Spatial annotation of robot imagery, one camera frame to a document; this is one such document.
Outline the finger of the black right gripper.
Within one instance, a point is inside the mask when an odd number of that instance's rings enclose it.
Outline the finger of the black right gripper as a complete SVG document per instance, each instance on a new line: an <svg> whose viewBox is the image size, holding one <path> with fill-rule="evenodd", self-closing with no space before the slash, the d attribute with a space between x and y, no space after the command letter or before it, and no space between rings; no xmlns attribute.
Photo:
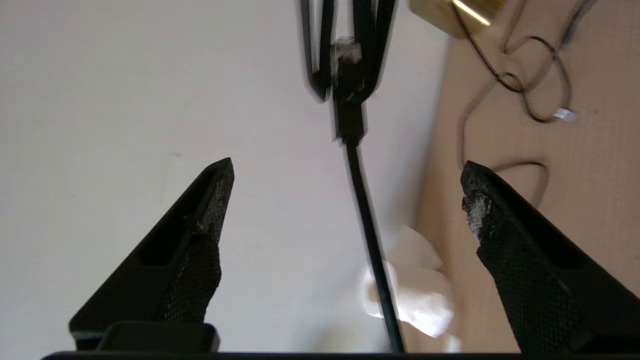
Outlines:
<svg viewBox="0 0 640 360"><path fill-rule="evenodd" d="M330 52L335 21L334 0L323 0L319 25L318 44L313 43L313 21L310 0L300 1L300 25L304 70L311 93L320 103L327 101L332 86Z"/></svg>
<svg viewBox="0 0 640 360"><path fill-rule="evenodd" d="M377 89L386 58L387 41L393 24L395 0L352 2L352 20L355 42L359 45L361 59L356 64L359 82L351 103L363 103Z"/></svg>

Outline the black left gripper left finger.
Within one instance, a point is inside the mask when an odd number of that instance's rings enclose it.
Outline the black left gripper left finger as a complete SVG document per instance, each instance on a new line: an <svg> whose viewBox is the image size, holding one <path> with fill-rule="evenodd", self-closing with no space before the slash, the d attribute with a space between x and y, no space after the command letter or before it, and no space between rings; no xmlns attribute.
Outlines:
<svg viewBox="0 0 640 360"><path fill-rule="evenodd" d="M70 320L78 351L122 321L204 322L222 278L220 237L233 191L231 158L206 166Z"/></svg>

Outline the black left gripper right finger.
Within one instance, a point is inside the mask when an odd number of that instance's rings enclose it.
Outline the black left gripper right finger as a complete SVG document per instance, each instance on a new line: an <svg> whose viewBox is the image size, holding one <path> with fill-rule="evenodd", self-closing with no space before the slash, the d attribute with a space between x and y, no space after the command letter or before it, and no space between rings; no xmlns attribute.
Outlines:
<svg viewBox="0 0 640 360"><path fill-rule="evenodd" d="M498 174L467 161L462 209L522 353L638 353L639 298Z"/></svg>

